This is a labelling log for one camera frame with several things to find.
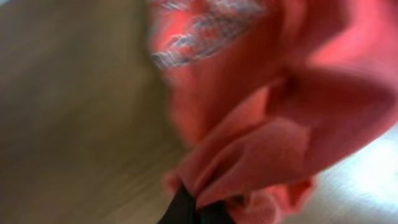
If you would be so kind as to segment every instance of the red garment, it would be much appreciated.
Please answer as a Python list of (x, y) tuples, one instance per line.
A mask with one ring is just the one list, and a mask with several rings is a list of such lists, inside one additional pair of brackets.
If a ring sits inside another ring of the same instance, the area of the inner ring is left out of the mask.
[(198, 207), (275, 223), (398, 119), (398, 1), (157, 3), (153, 51), (193, 149), (168, 183)]

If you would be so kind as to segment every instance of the wooden floor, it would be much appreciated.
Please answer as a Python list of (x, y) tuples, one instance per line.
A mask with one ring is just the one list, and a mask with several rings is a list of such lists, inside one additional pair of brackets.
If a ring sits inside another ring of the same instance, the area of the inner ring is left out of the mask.
[[(143, 0), (0, 7), (0, 223), (151, 224), (184, 153)], [(291, 224), (398, 223), (398, 129), (321, 177)]]

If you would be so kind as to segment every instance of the black object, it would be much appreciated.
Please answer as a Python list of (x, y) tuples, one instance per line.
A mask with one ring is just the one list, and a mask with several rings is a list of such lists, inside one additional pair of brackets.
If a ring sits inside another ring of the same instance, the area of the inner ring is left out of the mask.
[(158, 224), (235, 224), (223, 202), (196, 211), (195, 199), (181, 186)]

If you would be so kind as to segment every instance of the beige surface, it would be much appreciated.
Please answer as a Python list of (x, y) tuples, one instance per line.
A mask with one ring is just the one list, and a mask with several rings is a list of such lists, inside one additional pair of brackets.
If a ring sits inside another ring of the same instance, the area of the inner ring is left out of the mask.
[[(0, 7), (0, 223), (150, 224), (162, 215), (160, 176), (183, 149), (144, 53), (143, 6)], [(323, 174), (287, 223), (398, 223), (397, 135)]]

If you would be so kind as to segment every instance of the pink sweater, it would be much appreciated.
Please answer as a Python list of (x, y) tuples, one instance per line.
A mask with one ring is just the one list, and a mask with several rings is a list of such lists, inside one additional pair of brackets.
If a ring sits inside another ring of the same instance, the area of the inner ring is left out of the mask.
[(152, 48), (193, 149), (167, 177), (238, 224), (299, 211), (313, 176), (398, 118), (398, 1), (159, 0)]

